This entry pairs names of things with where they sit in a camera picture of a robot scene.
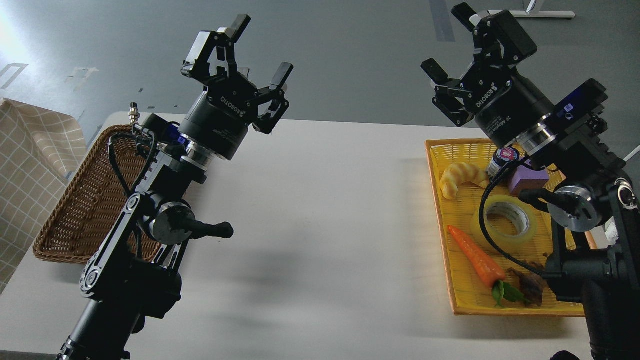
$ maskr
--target carrot leaf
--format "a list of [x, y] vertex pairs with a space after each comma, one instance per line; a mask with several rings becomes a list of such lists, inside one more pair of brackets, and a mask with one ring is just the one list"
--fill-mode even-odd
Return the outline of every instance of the carrot leaf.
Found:
[[504, 298], [504, 281], [498, 280], [493, 284], [491, 295], [493, 295], [493, 298], [495, 299], [495, 305], [504, 308], [502, 305], [502, 299]]
[[525, 299], [524, 294], [520, 290], [506, 282], [504, 283], [504, 299], [511, 302], [522, 301], [525, 304], [529, 302]]

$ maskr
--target brown wicker basket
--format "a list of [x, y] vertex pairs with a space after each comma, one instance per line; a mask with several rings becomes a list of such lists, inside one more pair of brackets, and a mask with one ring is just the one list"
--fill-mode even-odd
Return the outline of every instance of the brown wicker basket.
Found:
[[[127, 200], [109, 164], [107, 143], [111, 135], [130, 130], [127, 125], [111, 126], [95, 141], [36, 238], [33, 244], [36, 258], [80, 264], [86, 263], [98, 250]], [[114, 150], [122, 175], [131, 187], [145, 160], [136, 156], [136, 144], [127, 138], [117, 141]], [[129, 245], [132, 251], [136, 250], [133, 235]], [[143, 235], [142, 254], [147, 261], [159, 248], [158, 242]]]

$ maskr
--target clear tape roll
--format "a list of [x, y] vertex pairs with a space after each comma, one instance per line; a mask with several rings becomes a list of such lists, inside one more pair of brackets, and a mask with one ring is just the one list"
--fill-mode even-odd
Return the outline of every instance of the clear tape roll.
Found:
[[[480, 209], [476, 210], [473, 219], [471, 219], [471, 234], [476, 239], [478, 245], [482, 246], [487, 252], [498, 254], [491, 244], [486, 240], [482, 230], [480, 230], [480, 222], [478, 214]], [[489, 223], [488, 215], [498, 215], [507, 218], [516, 228], [516, 235], [504, 234]], [[522, 245], [531, 241], [538, 230], [538, 223], [531, 207], [524, 202], [507, 195], [489, 196], [484, 205], [484, 224], [491, 235], [493, 241], [502, 249], [510, 254], [517, 254]]]

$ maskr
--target robotiq logo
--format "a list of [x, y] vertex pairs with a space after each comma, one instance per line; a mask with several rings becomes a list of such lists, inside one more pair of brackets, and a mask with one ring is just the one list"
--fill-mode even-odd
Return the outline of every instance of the robotiq logo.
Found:
[[493, 94], [498, 91], [498, 87], [495, 86], [495, 83], [491, 83], [491, 88], [482, 96], [482, 99], [476, 103], [476, 108], [479, 108], [484, 104]]
[[220, 98], [220, 101], [227, 105], [234, 113], [238, 114], [240, 117], [243, 117], [246, 111], [240, 110], [236, 105], [233, 105], [229, 100], [227, 100], [224, 96]]

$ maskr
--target yellow plastic tray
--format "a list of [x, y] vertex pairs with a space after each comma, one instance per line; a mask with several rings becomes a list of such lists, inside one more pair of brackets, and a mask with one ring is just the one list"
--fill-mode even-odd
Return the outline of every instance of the yellow plastic tray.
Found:
[[[505, 308], [495, 307], [495, 300], [491, 289], [482, 284], [471, 263], [462, 253], [458, 245], [446, 231], [447, 225], [453, 225], [471, 234], [470, 221], [480, 205], [484, 189], [466, 184], [460, 186], [455, 200], [443, 198], [439, 187], [440, 178], [445, 168], [454, 162], [473, 163], [486, 168], [491, 156], [497, 149], [488, 139], [453, 139], [427, 140], [425, 142], [427, 159], [431, 171], [431, 184], [435, 198], [440, 237], [442, 239], [442, 254], [447, 273], [447, 285], [451, 308], [456, 315], [493, 315], [493, 316], [584, 316], [581, 304], [559, 302], [556, 296], [545, 287], [541, 307], [525, 307], [521, 302], [503, 301]], [[546, 187], [553, 190], [562, 181], [559, 172], [549, 172], [550, 181]], [[509, 195], [505, 185], [498, 185], [492, 195]], [[544, 253], [553, 252], [550, 217], [534, 209], [538, 222], [538, 232], [532, 242], [518, 252], [516, 258], [526, 261], [536, 261], [545, 264]], [[568, 234], [569, 248], [573, 240]], [[503, 258], [492, 255], [492, 258], [505, 270], [514, 268], [526, 272], [523, 268]], [[506, 282], [518, 287], [518, 278], [507, 272]]]

